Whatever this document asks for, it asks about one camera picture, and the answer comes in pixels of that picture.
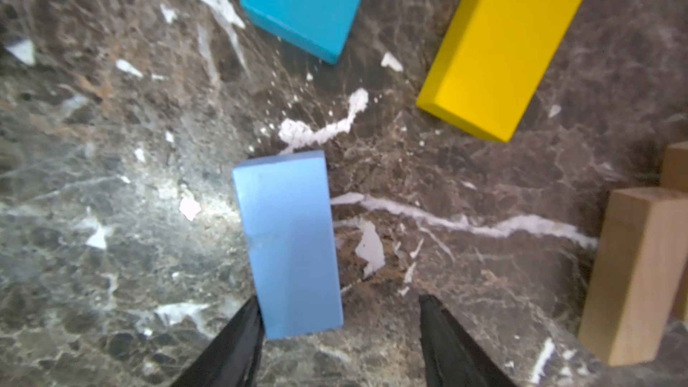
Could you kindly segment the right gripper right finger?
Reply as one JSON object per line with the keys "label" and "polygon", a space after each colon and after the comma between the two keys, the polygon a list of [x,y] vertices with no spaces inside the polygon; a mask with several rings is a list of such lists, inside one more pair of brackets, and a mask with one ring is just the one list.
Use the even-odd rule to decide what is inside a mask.
{"label": "right gripper right finger", "polygon": [[428,386],[515,386],[436,296],[422,295],[419,304]]}

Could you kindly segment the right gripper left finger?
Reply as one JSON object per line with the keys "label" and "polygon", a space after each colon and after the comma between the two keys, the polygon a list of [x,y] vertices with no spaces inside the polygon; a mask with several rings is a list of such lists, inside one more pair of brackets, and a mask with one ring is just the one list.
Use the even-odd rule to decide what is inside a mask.
{"label": "right gripper left finger", "polygon": [[264,337],[258,298],[253,296],[171,386],[256,386]]}

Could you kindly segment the blue block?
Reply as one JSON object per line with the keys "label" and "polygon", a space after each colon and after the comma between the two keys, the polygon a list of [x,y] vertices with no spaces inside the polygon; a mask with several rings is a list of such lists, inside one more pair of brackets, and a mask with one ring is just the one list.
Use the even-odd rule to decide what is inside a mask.
{"label": "blue block", "polygon": [[267,338],[342,327],[324,152],[249,159],[232,176]]}

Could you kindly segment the wooden block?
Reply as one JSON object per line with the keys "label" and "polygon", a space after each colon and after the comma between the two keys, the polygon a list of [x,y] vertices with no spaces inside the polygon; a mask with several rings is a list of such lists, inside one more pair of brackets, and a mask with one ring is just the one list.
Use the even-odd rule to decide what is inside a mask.
{"label": "wooden block", "polygon": [[[664,153],[660,185],[686,194],[687,171],[687,142],[668,145]],[[673,313],[679,320],[687,321],[687,268],[684,268],[677,290]]]}
{"label": "wooden block", "polygon": [[578,338],[610,367],[656,358],[687,261],[687,196],[611,193]]}

